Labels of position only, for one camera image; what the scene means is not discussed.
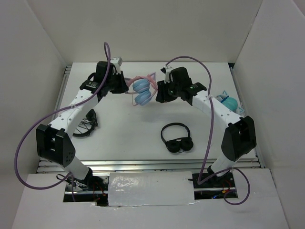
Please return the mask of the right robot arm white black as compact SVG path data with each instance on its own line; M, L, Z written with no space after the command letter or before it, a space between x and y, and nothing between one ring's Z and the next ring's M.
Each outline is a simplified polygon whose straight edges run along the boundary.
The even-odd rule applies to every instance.
M251 117L242 117L209 94L208 88L201 83L193 83L185 67L161 69L165 79L157 83L156 101L167 103L181 98L189 105L199 109L211 118L212 124L218 124L224 132L221 154L208 167L208 183L217 187L224 181L224 175L237 161L257 145L254 121Z

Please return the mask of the blue pink cat-ear headphones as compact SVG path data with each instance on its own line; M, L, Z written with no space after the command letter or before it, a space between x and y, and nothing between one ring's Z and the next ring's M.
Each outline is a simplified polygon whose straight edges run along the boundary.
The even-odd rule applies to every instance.
M134 78L125 78L128 88L132 87L132 92L126 94L132 95L133 106L144 106L149 103L157 93L156 72L147 76L136 76Z

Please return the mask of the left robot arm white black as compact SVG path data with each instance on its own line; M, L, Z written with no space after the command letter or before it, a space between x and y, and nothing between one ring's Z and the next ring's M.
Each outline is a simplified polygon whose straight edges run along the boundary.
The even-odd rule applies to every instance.
M102 179L94 176L92 170L76 157L71 138L81 121L107 93L122 94L128 91L121 65L120 57L114 57L109 62L98 62L96 71L81 84L68 109L48 125L40 124L36 128L38 156L72 173L82 190L101 183Z

